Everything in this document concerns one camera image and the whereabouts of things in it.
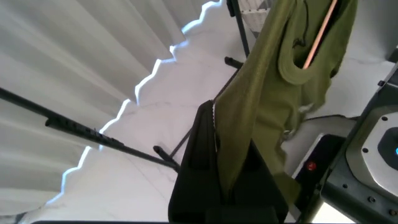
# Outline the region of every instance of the floor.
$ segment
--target floor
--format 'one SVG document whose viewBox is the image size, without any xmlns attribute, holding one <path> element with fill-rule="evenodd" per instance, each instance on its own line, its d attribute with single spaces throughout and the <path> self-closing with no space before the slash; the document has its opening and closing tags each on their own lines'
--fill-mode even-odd
<svg viewBox="0 0 398 224">
<path fill-rule="evenodd" d="M 393 67 L 384 57 L 395 47 L 393 40 L 398 40 L 398 35 L 388 27 L 369 28 L 370 7 L 384 6 L 360 1 L 348 52 L 333 79 L 327 103 L 311 116 L 359 115 L 377 90 L 378 81 Z M 386 20 L 383 13 L 371 15 L 373 20 Z M 247 33 L 252 47 L 254 37 Z M 391 35 L 396 38 L 386 40 L 385 36 Z M 234 73 L 235 69 L 224 64 L 224 57 L 245 59 L 236 21 L 229 16 L 225 2 L 209 8 L 202 24 L 186 36 L 187 42 L 174 50 L 175 61 L 155 67 L 156 76 L 140 91 L 140 106 L 127 104 L 119 121 L 105 134 L 154 156 L 154 145 L 171 152 L 190 129 L 198 106 L 213 99 Z M 177 153 L 177 161 L 184 149 L 182 146 Z M 64 194 L 23 220 L 166 221 L 176 176 L 171 169 L 112 149 L 92 149 L 81 169 L 68 175 Z"/>
</svg>

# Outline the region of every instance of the sheer curtain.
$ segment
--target sheer curtain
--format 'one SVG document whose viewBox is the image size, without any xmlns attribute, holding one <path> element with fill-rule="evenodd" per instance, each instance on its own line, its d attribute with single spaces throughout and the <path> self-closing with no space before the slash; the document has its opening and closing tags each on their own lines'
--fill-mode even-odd
<svg viewBox="0 0 398 224">
<path fill-rule="evenodd" d="M 208 0 L 0 0 L 0 87 L 91 128 L 118 115 Z M 0 215 L 43 205 L 85 146 L 0 100 Z"/>
</svg>

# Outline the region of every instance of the red button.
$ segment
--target red button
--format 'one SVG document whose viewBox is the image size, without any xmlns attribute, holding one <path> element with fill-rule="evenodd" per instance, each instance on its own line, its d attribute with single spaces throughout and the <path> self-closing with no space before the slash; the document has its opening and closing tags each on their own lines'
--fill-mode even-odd
<svg viewBox="0 0 398 224">
<path fill-rule="evenodd" d="M 314 171 L 317 168 L 317 164 L 312 162 L 312 161 L 310 161 L 310 162 L 307 162 L 307 165 L 305 167 L 309 171 Z"/>
</svg>

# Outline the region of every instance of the green fabric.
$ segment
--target green fabric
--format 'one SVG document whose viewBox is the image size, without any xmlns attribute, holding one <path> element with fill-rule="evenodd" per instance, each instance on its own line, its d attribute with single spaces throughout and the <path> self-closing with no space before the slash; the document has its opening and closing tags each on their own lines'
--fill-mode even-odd
<svg viewBox="0 0 398 224">
<path fill-rule="evenodd" d="M 306 45 L 293 47 L 296 39 L 303 39 L 306 28 L 304 1 L 277 0 L 248 59 L 215 102 L 218 170 L 226 197 L 241 171 L 251 138 L 289 205 L 299 193 L 298 183 L 284 172 L 282 136 L 285 130 L 299 128 L 305 112 L 324 104 L 330 77 L 345 54 L 357 7 L 357 0 L 338 0 L 330 29 L 309 68 L 302 70 L 331 1 L 307 3 Z M 309 105 L 307 110 L 301 110 L 305 105 Z"/>
</svg>

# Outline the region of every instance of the blue light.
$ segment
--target blue light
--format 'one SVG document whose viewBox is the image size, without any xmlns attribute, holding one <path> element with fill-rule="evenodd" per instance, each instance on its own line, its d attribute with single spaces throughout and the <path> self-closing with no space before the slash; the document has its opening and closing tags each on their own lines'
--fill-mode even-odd
<svg viewBox="0 0 398 224">
<path fill-rule="evenodd" d="M 210 1 L 210 2 L 207 2 L 204 5 L 202 5 L 199 19 L 197 19 L 195 21 L 191 21 L 190 23 L 188 23 L 186 26 L 184 26 L 182 28 L 181 32 L 183 34 L 186 34 L 192 27 L 195 27 L 196 25 L 201 24 L 203 22 L 204 18 L 205 18 L 206 10 L 211 8 L 211 7 L 220 7 L 222 5 L 222 2 L 223 2 L 223 0 L 219 0 L 218 2 Z M 170 46 L 169 50 L 172 53 L 173 57 L 169 58 L 169 59 L 165 59 L 165 60 L 160 60 L 160 59 L 156 60 L 154 68 L 152 69 L 152 73 L 149 76 L 145 77 L 138 85 L 136 85 L 136 87 L 134 89 L 134 93 L 136 95 L 136 101 L 137 101 L 137 105 L 138 106 L 139 106 L 139 90 L 141 89 L 141 87 L 144 86 L 145 83 L 147 83 L 150 79 L 155 77 L 155 75 L 157 73 L 157 70 L 159 68 L 159 65 L 161 63 L 170 63 L 170 62 L 174 62 L 175 61 L 174 51 L 175 51 L 176 48 L 184 47 L 184 46 L 187 46 L 188 44 L 189 43 L 186 40 L 186 41 L 181 42 L 181 43 L 179 43 L 179 44 L 177 44 L 175 46 Z M 106 131 L 113 123 L 117 122 L 120 119 L 121 115 L 123 114 L 124 110 L 126 109 L 127 104 L 130 103 L 130 102 L 131 102 L 130 99 L 124 100 L 123 104 L 120 107 L 120 110 L 119 110 L 118 115 L 116 116 L 116 118 L 112 119 L 111 121 L 108 121 L 98 132 L 103 134 L 104 131 Z M 102 148 L 103 148 L 103 146 L 100 145 L 99 146 L 99 151 L 101 151 Z M 66 180 L 67 180 L 67 175 L 70 174 L 73 171 L 79 170 L 82 167 L 82 165 L 83 165 L 83 163 L 84 163 L 84 161 L 85 161 L 85 159 L 87 157 L 87 154 L 90 151 L 90 149 L 91 149 L 91 147 L 86 146 L 85 150 L 83 151 L 83 154 L 80 157 L 78 166 L 74 167 L 74 168 L 71 168 L 71 169 L 68 169 L 67 171 L 65 171 L 62 174 L 61 192 L 57 196 L 55 196 L 53 199 L 49 200 L 46 203 L 46 205 L 53 203 L 54 201 L 56 201 L 58 198 L 60 198 L 64 194 L 65 184 L 66 184 Z"/>
</svg>

